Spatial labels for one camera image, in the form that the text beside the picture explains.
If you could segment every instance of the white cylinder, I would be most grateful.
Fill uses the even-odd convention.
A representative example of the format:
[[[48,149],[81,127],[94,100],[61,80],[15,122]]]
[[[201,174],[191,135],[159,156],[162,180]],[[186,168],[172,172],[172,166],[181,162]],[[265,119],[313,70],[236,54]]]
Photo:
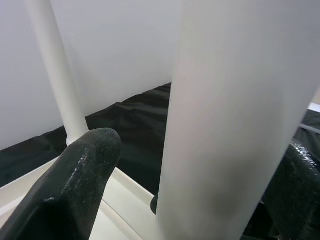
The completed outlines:
[[[25,0],[35,37],[67,133],[67,145],[88,131],[50,0]]]
[[[159,239],[239,240],[320,77],[320,1],[185,0]]]

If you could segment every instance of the white vertical post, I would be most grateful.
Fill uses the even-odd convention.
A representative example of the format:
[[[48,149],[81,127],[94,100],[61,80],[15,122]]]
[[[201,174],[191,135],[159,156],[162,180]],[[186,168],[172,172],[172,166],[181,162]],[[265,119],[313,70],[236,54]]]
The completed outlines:
[[[239,240],[317,90],[320,2],[184,3],[158,236]]]
[[[88,131],[50,0],[25,0],[35,37],[67,133],[67,145]]]

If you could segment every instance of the white backdrop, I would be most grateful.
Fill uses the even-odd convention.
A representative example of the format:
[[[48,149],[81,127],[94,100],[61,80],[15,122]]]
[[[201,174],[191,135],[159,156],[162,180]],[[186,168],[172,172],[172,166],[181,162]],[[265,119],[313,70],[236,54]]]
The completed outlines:
[[[181,0],[52,0],[86,115],[172,78]],[[0,1],[0,150],[62,125],[24,2]]]

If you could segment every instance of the white rod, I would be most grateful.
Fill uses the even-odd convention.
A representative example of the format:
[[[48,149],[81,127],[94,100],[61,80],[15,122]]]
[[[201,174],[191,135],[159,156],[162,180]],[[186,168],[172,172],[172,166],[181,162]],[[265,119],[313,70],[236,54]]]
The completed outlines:
[[[320,1],[185,0],[159,239],[239,240],[320,77]]]
[[[67,144],[88,131],[50,0],[25,0],[35,37],[67,133]]]

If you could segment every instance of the white pole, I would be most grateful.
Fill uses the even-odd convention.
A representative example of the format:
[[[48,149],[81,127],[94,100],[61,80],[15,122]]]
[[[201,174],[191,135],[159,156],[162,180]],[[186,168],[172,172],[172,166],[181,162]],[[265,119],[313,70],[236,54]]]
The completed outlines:
[[[185,0],[159,239],[239,240],[320,77],[320,1]]]
[[[67,133],[67,145],[88,131],[50,0],[25,0],[51,87]]]

